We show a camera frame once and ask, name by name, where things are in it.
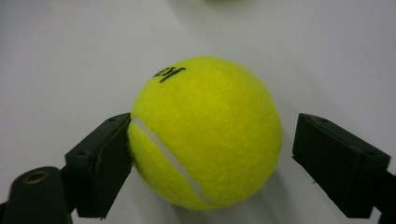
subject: tennis ball seam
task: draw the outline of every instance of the tennis ball seam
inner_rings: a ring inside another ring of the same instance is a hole
[[[172,153],[171,150],[161,141],[161,139],[157,136],[156,133],[152,132],[143,120],[133,117],[131,122],[134,123],[140,131],[142,131],[151,142],[157,146],[157,148],[161,151],[161,153],[165,156],[165,158],[172,164],[172,166],[187,180],[190,184],[193,192],[198,196],[201,200],[206,203],[216,204],[212,200],[210,200],[202,191],[201,186],[198,182],[196,182],[184,168],[184,166],[178,161],[176,156]]]

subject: felt surface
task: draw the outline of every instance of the felt surface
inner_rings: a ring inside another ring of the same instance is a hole
[[[271,95],[245,67],[213,57],[164,68],[137,96],[132,119],[176,157],[206,202],[148,133],[128,130],[136,167],[169,202],[194,210],[221,208],[258,191],[276,168],[281,128]]]

